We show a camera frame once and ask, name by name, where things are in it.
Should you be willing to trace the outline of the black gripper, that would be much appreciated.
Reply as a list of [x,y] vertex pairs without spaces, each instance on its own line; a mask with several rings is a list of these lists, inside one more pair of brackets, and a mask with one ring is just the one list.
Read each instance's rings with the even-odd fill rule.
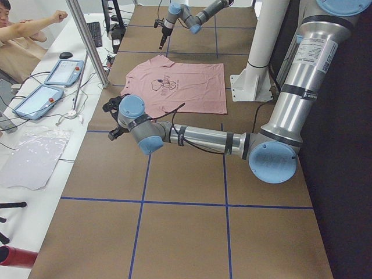
[[118,139],[124,133],[128,133],[128,129],[122,126],[117,126],[115,129],[109,131],[108,138],[111,141]]
[[166,26],[163,26],[162,28],[162,38],[160,40],[160,44],[159,44],[159,49],[163,49],[166,41],[167,41],[167,37],[171,36],[171,28],[168,28]]

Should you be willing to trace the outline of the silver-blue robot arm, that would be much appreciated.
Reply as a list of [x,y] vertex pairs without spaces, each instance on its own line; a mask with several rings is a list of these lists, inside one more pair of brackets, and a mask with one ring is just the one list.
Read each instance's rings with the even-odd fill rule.
[[234,1],[219,0],[212,2],[209,6],[200,11],[197,15],[191,13],[190,7],[186,4],[172,2],[169,4],[165,18],[157,18],[154,28],[162,27],[162,38],[159,50],[162,50],[167,39],[171,36],[176,21],[181,20],[192,34],[197,34],[204,23],[224,8],[230,7]]
[[260,180],[283,183],[296,172],[301,130],[339,44],[350,37],[370,1],[301,1],[296,50],[285,65],[285,81],[267,124],[236,134],[165,121],[177,112],[225,114],[221,64],[176,64],[157,55],[126,76],[124,89],[103,110],[117,122],[115,140],[130,133],[146,155],[164,143],[189,145],[247,160]]

